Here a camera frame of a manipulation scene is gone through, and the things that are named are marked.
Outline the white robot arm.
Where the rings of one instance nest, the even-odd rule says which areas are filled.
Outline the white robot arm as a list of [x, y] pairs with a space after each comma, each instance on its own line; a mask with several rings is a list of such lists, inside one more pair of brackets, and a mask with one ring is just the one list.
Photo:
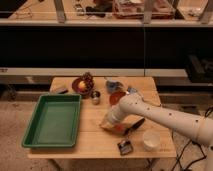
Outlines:
[[213, 119], [146, 103], [139, 93], [123, 96], [105, 115], [101, 126], [110, 128], [129, 115], [145, 117], [206, 147], [213, 146]]

